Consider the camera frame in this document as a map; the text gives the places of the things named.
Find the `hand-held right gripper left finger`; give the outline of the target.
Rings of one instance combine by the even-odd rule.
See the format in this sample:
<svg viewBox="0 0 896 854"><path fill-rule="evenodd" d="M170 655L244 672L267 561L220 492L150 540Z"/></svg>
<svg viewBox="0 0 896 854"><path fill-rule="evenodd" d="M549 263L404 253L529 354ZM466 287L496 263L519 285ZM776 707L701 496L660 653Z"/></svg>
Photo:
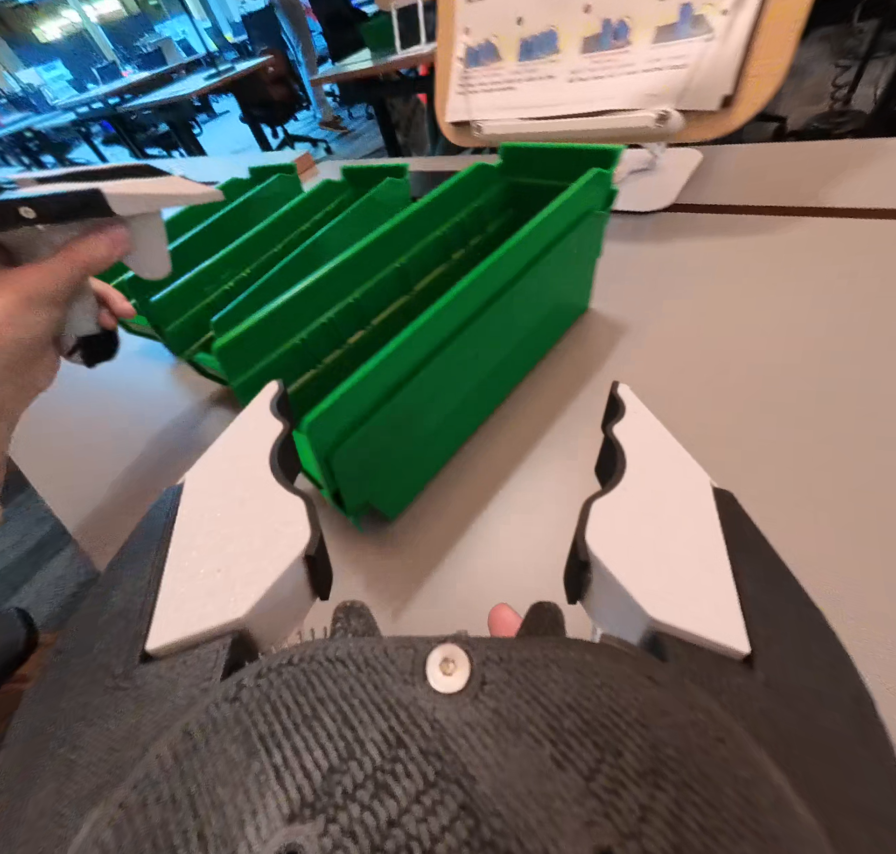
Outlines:
<svg viewBox="0 0 896 854"><path fill-rule="evenodd" d="M162 659L236 634L260 652L330 600L333 570L284 384L245 406L186 472L144 651Z"/></svg>

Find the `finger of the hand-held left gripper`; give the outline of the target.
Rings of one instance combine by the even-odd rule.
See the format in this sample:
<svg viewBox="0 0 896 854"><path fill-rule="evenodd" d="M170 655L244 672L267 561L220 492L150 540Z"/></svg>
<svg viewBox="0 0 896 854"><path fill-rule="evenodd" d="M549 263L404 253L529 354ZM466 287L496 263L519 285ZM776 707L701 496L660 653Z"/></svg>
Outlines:
<svg viewBox="0 0 896 854"><path fill-rule="evenodd" d="M104 164L62 167L4 177L4 191L27 188L87 186L90 188L175 191L175 177L147 164Z"/></svg>
<svg viewBox="0 0 896 854"><path fill-rule="evenodd" d="M173 175L104 181L101 192L130 233L126 266L149 281L163 279L172 271L162 211L217 204L225 199L218 188Z"/></svg>

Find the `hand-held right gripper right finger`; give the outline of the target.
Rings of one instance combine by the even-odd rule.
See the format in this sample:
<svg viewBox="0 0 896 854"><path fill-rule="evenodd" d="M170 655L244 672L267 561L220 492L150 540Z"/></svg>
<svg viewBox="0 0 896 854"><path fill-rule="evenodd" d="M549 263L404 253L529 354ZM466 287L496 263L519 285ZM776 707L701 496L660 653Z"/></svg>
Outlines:
<svg viewBox="0 0 896 854"><path fill-rule="evenodd" d="M582 504L564 569L590 640L657 633L734 660L752 652L711 476L626 384L601 420L599 490Z"/></svg>

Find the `grey neighbour desk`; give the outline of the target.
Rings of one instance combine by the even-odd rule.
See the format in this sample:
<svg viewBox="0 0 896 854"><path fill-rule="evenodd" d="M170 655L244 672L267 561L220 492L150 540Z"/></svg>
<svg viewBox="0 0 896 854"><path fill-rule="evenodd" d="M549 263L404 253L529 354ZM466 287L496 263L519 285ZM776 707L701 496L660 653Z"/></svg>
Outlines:
<svg viewBox="0 0 896 854"><path fill-rule="evenodd" d="M246 177L252 167L288 165L294 166L297 174L303 176L314 172L317 163L306 150L285 150L272 153L246 153L222 157L198 156L175 158L151 158L146 161L126 161L106 164L87 164L54 167L45 170L24 170L3 166L2 181L25 181L32 178L50 177L65 173L133 170L137 166L152 166L169 174L182 176L200 183L217 184L233 177Z"/></svg>

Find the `person's left hand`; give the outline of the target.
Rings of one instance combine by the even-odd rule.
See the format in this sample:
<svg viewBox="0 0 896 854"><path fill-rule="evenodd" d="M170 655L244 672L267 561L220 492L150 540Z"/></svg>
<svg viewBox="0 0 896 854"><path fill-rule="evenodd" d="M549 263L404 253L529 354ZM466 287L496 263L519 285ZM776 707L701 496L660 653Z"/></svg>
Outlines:
<svg viewBox="0 0 896 854"><path fill-rule="evenodd" d="M97 276L123 260L127 229L103 224L65 244L55 255L18 265L2 250L1 263L1 456L6 457L21 416L54 381L59 340L76 295L89 285L101 327L114 330L134 316L130 301Z"/></svg>

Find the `black office chair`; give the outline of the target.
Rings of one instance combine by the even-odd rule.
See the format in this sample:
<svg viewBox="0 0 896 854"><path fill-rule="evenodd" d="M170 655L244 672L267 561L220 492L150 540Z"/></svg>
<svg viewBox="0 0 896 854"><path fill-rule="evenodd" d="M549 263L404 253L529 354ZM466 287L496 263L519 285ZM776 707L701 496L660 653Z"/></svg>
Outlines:
<svg viewBox="0 0 896 854"><path fill-rule="evenodd" d="M261 151L276 152L308 144L333 155L328 140L287 130L288 123L310 107L310 101L286 54L266 46L260 57L267 62L235 81L230 93L237 100L240 121L248 126Z"/></svg>

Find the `wooden table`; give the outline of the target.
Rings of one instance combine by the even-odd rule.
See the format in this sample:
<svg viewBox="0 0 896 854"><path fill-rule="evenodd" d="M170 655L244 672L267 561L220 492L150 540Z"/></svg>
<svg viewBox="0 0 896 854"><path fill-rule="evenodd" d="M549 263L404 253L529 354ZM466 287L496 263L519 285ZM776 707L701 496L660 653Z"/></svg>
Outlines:
<svg viewBox="0 0 896 854"><path fill-rule="evenodd" d="M324 86L379 79L406 69L429 66L434 63L436 54L435 43L379 57L368 49L362 49L341 62L330 63L323 67L310 82L313 85Z"/></svg>

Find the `clear display stand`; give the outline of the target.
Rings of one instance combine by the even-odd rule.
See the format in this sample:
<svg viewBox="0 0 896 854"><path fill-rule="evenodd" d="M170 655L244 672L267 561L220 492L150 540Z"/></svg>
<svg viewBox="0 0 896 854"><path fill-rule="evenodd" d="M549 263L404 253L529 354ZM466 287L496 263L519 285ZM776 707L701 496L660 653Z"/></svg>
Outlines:
<svg viewBox="0 0 896 854"><path fill-rule="evenodd" d="M396 54L406 54L428 44L424 0L393 0L390 5Z"/></svg>

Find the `white stand base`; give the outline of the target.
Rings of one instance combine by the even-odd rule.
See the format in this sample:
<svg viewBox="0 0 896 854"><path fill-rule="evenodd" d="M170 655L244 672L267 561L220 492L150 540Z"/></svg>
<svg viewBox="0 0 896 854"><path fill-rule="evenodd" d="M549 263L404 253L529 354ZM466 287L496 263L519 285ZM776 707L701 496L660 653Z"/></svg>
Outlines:
<svg viewBox="0 0 896 854"><path fill-rule="evenodd" d="M678 201L702 160L698 147L628 146L613 173L617 194L612 211L650 214L666 210Z"/></svg>

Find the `printed instruction sheet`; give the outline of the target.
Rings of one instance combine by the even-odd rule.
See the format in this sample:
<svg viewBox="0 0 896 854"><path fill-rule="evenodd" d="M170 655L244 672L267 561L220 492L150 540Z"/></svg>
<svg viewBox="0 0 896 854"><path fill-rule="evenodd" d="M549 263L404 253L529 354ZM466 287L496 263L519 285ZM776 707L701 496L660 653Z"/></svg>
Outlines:
<svg viewBox="0 0 896 854"><path fill-rule="evenodd" d="M714 111L763 0L455 0L449 122Z"/></svg>

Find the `wooden board stand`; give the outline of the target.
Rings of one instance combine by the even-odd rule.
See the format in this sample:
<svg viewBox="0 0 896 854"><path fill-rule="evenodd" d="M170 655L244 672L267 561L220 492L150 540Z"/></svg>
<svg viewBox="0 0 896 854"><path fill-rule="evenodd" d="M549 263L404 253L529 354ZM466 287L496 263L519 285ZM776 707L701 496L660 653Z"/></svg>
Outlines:
<svg viewBox="0 0 896 854"><path fill-rule="evenodd" d="M463 146L510 142L683 145L707 143L752 120L777 93L796 54L814 0L763 0L732 97L714 111L650 108L540 119L449 122L446 102L453 56L455 0L438 0L435 99L446 137Z"/></svg>

